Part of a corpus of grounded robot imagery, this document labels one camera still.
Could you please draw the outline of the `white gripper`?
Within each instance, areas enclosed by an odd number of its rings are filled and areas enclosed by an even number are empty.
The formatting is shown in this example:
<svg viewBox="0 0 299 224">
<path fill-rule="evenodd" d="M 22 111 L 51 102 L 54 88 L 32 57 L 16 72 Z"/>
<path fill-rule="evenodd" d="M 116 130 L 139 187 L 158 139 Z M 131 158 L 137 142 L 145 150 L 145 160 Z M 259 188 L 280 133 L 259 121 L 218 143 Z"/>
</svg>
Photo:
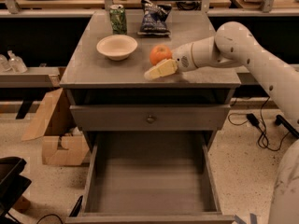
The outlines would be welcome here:
<svg viewBox="0 0 299 224">
<path fill-rule="evenodd" d="M 172 50 L 172 58 L 164 59 L 151 67 L 145 74 L 144 78 L 153 80 L 160 77 L 173 75 L 179 69 L 182 72 L 192 71 L 196 69 L 192 59 L 192 43 L 182 45 Z"/>
</svg>

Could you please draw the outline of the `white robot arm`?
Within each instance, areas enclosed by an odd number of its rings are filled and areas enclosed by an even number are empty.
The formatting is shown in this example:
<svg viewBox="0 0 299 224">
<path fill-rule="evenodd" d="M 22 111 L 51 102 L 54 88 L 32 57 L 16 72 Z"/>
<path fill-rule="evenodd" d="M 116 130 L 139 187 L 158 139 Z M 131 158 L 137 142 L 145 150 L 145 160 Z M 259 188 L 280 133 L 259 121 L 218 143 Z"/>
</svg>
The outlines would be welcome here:
<svg viewBox="0 0 299 224">
<path fill-rule="evenodd" d="M 294 126 L 299 122 L 299 73 L 264 49 L 243 24 L 224 23 L 211 37 L 184 44 L 172 50 L 172 56 L 162 56 L 145 73 L 153 80 L 201 67 L 245 66 L 264 91 Z M 283 155 L 278 174 L 268 224 L 299 224 L 299 140 Z"/>
</svg>

